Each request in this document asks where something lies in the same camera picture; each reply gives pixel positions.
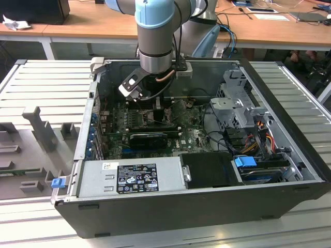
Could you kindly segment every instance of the wooden desk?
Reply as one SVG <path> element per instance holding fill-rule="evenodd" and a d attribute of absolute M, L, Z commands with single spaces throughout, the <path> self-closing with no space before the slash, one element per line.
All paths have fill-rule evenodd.
<path fill-rule="evenodd" d="M 70 15 L 63 25 L 48 25 L 43 31 L 50 37 L 137 39 L 134 17 L 114 11 L 94 1 L 69 1 Z"/>
<path fill-rule="evenodd" d="M 226 1 L 220 0 L 220 7 L 216 11 L 231 8 L 233 5 Z M 272 5 L 272 8 L 278 12 L 309 12 L 313 6 L 310 2 L 302 2 L 296 8 L 298 1 L 290 1 L 286 3 L 284 0 L 278 0 L 277 3 L 281 6 L 290 8 L 279 8 Z M 246 13 L 250 13 L 246 8 L 243 8 Z M 225 10 L 225 13 L 242 13 L 238 8 Z M 326 12 L 317 11 L 323 16 Z M 322 50 L 327 51 L 331 48 L 331 27 L 320 24 L 318 26 L 309 25 L 305 22 L 296 22 L 289 14 L 282 14 L 290 21 L 272 21 L 259 20 L 253 14 L 249 19 L 247 15 L 228 15 L 230 28 L 237 34 L 237 46 L 242 48 L 272 48 L 272 49 L 296 49 L 296 50 Z M 219 16 L 223 23 L 227 23 L 225 15 Z M 229 34 L 221 33 L 217 39 L 219 44 L 229 42 Z"/>
<path fill-rule="evenodd" d="M 219 8 L 216 11 L 233 6 L 226 0 L 219 1 Z M 90 50 L 90 43 L 137 43 L 137 25 L 133 16 L 109 9 L 106 4 L 96 5 L 94 1 L 69 1 L 69 3 L 70 16 L 64 25 L 35 24 L 33 29 L 17 32 L 0 26 L 0 39 L 39 41 L 42 43 L 48 59 L 56 59 L 52 48 L 53 42 L 88 43 Z M 298 1 L 292 0 L 287 3 L 286 0 L 277 0 L 277 3 L 293 7 Z M 295 9 L 279 7 L 275 7 L 275 9 L 279 12 L 308 12 L 312 10 L 313 6 L 315 6 L 313 3 L 302 2 Z M 226 10 L 225 13 L 241 12 L 238 8 L 232 8 Z M 239 48 L 321 51 L 328 51 L 331 48 L 331 27 L 323 24 L 312 26 L 304 22 L 296 23 L 289 14 L 284 14 L 284 16 L 290 21 L 258 20 L 254 15 L 250 16 L 253 20 L 246 15 L 229 15 L 230 27 L 237 34 L 237 47 Z M 220 18 L 223 23 L 226 23 L 224 15 L 220 15 Z M 229 34 L 221 33 L 217 39 L 218 49 L 224 48 L 228 42 Z"/>

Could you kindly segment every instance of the black plastic cover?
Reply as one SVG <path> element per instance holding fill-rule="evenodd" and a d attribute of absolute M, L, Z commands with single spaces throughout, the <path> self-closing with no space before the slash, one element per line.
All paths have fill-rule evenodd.
<path fill-rule="evenodd" d="M 192 180 L 189 189 L 237 186 L 232 156 L 227 152 L 183 153 L 180 155 L 182 166 L 188 166 Z"/>

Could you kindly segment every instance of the floor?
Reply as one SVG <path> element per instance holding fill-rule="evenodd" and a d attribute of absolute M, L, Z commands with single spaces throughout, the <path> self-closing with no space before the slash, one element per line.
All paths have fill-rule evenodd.
<path fill-rule="evenodd" d="M 93 44 L 94 56 L 106 58 L 132 58 L 135 55 L 136 45 L 127 44 Z M 55 43 L 54 48 L 58 59 L 91 59 L 87 52 L 87 45 L 83 43 Z M 289 51 L 285 50 L 255 50 L 256 61 L 284 61 L 286 67 L 309 89 L 312 90 L 318 81 L 313 78 L 308 81 L 312 61 L 304 51 L 300 53 L 301 63 L 294 64 L 287 56 Z M 241 58 L 242 50 L 238 49 L 232 58 Z M 324 52 L 318 53 L 319 61 L 325 57 Z M 6 76 L 17 59 L 46 59 L 43 48 L 39 42 L 2 41 L 0 43 L 0 80 Z M 331 109 L 330 99 L 325 104 Z"/>

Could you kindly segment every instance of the blue latch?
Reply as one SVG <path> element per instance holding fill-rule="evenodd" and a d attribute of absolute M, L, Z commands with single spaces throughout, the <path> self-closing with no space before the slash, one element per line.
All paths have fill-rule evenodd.
<path fill-rule="evenodd" d="M 54 178 L 51 184 L 51 187 L 53 189 L 57 189 L 57 188 L 65 188 L 66 185 L 66 179 L 65 178 Z"/>
<path fill-rule="evenodd" d="M 253 157 L 238 157 L 234 160 L 237 167 L 256 166 L 257 163 Z"/>

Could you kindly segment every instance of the power supply label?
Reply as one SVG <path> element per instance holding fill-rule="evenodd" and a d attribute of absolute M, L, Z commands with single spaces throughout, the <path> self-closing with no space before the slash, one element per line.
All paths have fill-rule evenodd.
<path fill-rule="evenodd" d="M 116 190 L 118 194 L 159 191 L 156 164 L 118 166 Z"/>

